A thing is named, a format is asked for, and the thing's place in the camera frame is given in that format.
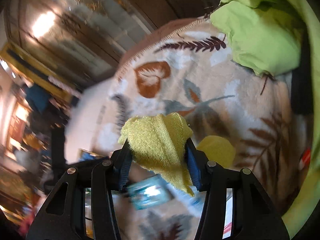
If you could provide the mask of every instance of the yellow towel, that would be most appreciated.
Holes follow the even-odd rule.
[[[167,116],[134,117],[121,130],[119,143],[128,138],[133,159],[147,170],[160,174],[174,187],[194,196],[187,165],[184,162],[184,146],[192,130],[178,113]],[[228,140],[218,136],[208,136],[200,144],[200,149],[209,160],[229,166],[235,155]]]

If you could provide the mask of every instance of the green cloth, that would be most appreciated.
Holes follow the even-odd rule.
[[[238,1],[248,7],[257,8],[263,1],[278,3],[282,0],[222,0],[221,3],[225,4],[231,1]],[[314,101],[314,133],[310,168],[299,195],[282,217],[290,238],[293,238],[307,221],[320,199],[320,22],[306,0],[286,1],[293,6],[307,25],[311,46],[311,78]]]
[[[256,8],[237,0],[224,2],[210,18],[227,35],[235,62],[258,76],[276,76],[299,66],[304,24],[286,0],[262,2]]]

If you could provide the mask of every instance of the fleece blanket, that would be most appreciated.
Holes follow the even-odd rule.
[[[305,117],[291,112],[290,84],[290,73],[258,77],[232,61],[226,35],[209,19],[197,19],[119,67],[107,98],[102,98],[93,151],[109,155],[121,148],[120,130],[130,117],[178,112],[193,130],[195,145],[207,135],[228,139],[236,149],[231,168],[250,168],[284,213],[299,192],[299,159],[311,136]],[[194,238],[199,218],[176,199],[130,215],[123,206],[115,203],[118,223],[132,239],[151,239],[138,226],[150,216],[182,219],[187,225],[179,222],[173,230],[179,239]],[[166,234],[161,230],[153,230],[153,238]]]

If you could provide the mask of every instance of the blue object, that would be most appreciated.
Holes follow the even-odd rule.
[[[160,175],[130,185],[128,193],[136,210],[161,205],[172,198]]]
[[[85,152],[81,155],[80,159],[79,159],[79,162],[83,162],[83,161],[89,161],[89,160],[95,160],[95,159],[98,159],[97,157],[91,155],[90,153],[88,152]]]
[[[37,84],[34,84],[31,88],[26,88],[25,93],[25,99],[31,109],[42,114],[49,103],[51,95]]]

